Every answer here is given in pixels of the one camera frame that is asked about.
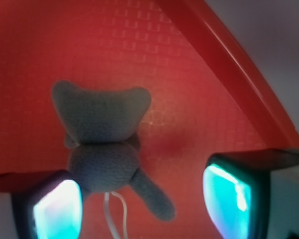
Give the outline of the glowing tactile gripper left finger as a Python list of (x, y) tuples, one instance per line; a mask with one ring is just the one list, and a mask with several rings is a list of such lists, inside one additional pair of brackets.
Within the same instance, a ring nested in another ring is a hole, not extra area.
[(81, 188), (66, 170), (12, 174), (12, 209), (20, 239), (77, 239)]

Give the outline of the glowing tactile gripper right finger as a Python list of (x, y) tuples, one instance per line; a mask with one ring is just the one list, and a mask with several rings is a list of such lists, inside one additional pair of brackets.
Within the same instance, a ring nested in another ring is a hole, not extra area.
[(299, 149), (214, 153), (202, 190), (224, 239), (299, 239)]

